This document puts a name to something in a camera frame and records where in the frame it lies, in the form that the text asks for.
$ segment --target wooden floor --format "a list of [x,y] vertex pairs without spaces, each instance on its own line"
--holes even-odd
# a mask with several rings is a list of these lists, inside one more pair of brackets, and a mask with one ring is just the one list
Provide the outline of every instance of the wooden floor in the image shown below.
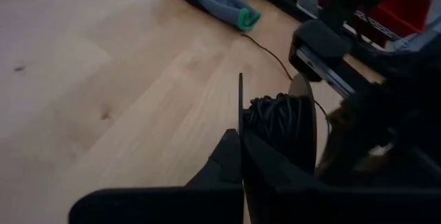
[[[263,14],[249,35],[288,65],[299,23],[247,1]],[[237,126],[239,72],[246,99],[288,89],[272,57],[183,0],[0,0],[1,222],[65,223],[97,189],[185,184]],[[320,112],[318,126],[321,152]]]

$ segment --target wire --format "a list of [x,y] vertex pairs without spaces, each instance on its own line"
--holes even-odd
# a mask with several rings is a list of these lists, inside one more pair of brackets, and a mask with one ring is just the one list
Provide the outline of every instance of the wire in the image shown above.
[[[288,72],[288,70],[286,69],[285,65],[283,65],[282,61],[281,61],[281,60],[280,60],[280,59],[279,59],[274,53],[272,53],[272,52],[271,52],[270,50],[268,50],[267,48],[263,47],[261,44],[259,44],[257,41],[255,41],[253,38],[251,38],[251,37],[248,36],[247,34],[242,34],[242,36],[248,38],[250,41],[252,41],[254,44],[256,44],[259,48],[262,48],[263,50],[267,51],[270,55],[272,55],[272,56],[273,56],[273,57],[279,62],[279,64],[282,66],[283,70],[285,71],[286,75],[288,76],[288,79],[292,81],[293,78],[292,78],[291,75],[289,74],[289,72]],[[320,108],[320,110],[322,111],[323,115],[325,116],[325,120],[326,120],[326,123],[327,123],[327,137],[329,137],[329,134],[331,134],[331,124],[329,123],[328,115],[326,114],[326,111],[325,111],[325,109],[321,106],[321,104],[319,104],[315,99],[314,99],[314,103]],[[266,135],[269,136],[270,133],[269,133],[268,127],[265,126],[264,129],[265,129],[265,131],[266,131]]]
[[267,48],[264,48],[263,46],[261,46],[259,43],[257,43],[257,41],[255,41],[253,38],[251,38],[247,34],[242,34],[242,36],[247,37],[250,41],[253,41],[253,43],[256,44],[259,48],[262,48],[263,50],[267,51],[270,55],[272,55],[279,62],[279,64],[282,66],[282,68],[285,71],[285,73],[287,74],[289,80],[292,80],[292,77],[291,77],[291,75],[289,75],[287,68],[285,67],[285,65],[283,65],[282,61],[276,55],[274,55],[274,53],[272,53]]
[[326,124],[327,124],[327,128],[328,128],[327,136],[329,137],[329,135],[331,134],[331,124],[329,123],[328,115],[326,114],[325,109],[317,102],[317,100],[314,99],[314,103],[316,103],[316,105],[320,108],[320,110],[322,110],[322,113],[325,116],[325,120],[326,120]]

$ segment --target green fabric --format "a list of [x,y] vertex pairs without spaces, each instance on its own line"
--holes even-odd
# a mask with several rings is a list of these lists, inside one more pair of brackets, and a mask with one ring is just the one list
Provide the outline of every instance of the green fabric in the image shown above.
[[237,26],[243,32],[248,32],[256,25],[257,21],[260,19],[260,13],[256,12],[254,15],[249,13],[249,10],[243,8],[239,12],[239,19]]

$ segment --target red storage bin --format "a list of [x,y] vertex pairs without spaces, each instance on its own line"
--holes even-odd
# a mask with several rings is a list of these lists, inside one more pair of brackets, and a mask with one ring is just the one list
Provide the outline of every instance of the red storage bin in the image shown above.
[[386,0],[371,11],[370,17],[399,37],[405,37],[425,31],[431,3],[432,0]]

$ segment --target black cable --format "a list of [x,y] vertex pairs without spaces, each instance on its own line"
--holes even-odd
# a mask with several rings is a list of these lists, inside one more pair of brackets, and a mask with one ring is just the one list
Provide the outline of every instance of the black cable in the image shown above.
[[285,73],[287,74],[288,78],[290,80],[292,80],[292,77],[291,77],[291,75],[289,75],[289,72],[288,72],[287,68],[285,67],[285,65],[283,65],[282,61],[276,55],[274,55],[274,53],[272,53],[267,48],[262,47],[259,43],[257,43],[257,41],[255,41],[253,38],[251,38],[247,34],[242,34],[242,36],[243,37],[247,37],[249,40],[253,41],[253,43],[256,44],[259,48],[262,48],[263,50],[267,51],[270,55],[272,55],[279,62],[279,64],[282,66],[282,68],[285,71]]
[[[282,61],[274,54],[274,53],[272,53],[270,50],[268,50],[267,48],[265,48],[265,47],[263,47],[261,44],[259,44],[257,41],[255,41],[253,38],[251,38],[250,36],[248,36],[247,34],[242,34],[242,36],[243,37],[247,37],[249,40],[251,40],[254,44],[256,44],[259,48],[262,48],[263,50],[265,50],[265,51],[267,51],[270,55],[272,55],[278,62],[279,62],[279,64],[282,66],[282,68],[283,68],[283,70],[285,71],[285,73],[286,73],[286,75],[288,76],[288,78],[289,78],[289,80],[291,80],[292,81],[292,77],[291,77],[291,75],[289,74],[289,72],[288,72],[288,70],[286,69],[286,67],[285,67],[285,65],[283,65],[283,63],[282,63]],[[264,100],[266,100],[266,101],[268,101],[268,100],[270,100],[271,98],[269,97],[269,96],[265,96],[264,98],[263,98]],[[264,104],[264,102],[263,103],[258,103],[258,99],[254,99],[254,102],[257,102],[257,104],[259,105],[259,108],[258,108],[258,113],[259,113],[259,115],[260,116],[263,116],[263,114],[262,114],[262,110],[261,110],[261,106],[262,106],[262,104]],[[329,123],[329,119],[328,119],[328,115],[326,114],[326,111],[325,111],[325,109],[321,106],[321,104],[319,104],[315,99],[314,99],[314,103],[320,108],[320,110],[322,111],[322,113],[323,113],[323,115],[325,116],[325,120],[326,120],[326,122],[327,122],[327,136],[329,136],[329,134],[331,133],[331,124]],[[292,111],[291,111],[291,109],[289,109],[289,111],[288,111],[288,115],[289,116],[291,116],[291,113],[292,113]],[[292,122],[292,120],[291,119],[288,119],[288,121],[289,121],[289,126],[291,125],[291,122]],[[262,127],[262,128],[264,128],[264,130],[266,131],[266,135],[267,136],[270,136],[270,131],[268,130],[268,127],[265,125],[264,127]]]
[[251,100],[244,110],[243,123],[257,136],[282,153],[298,140],[299,123],[303,99],[279,93]]

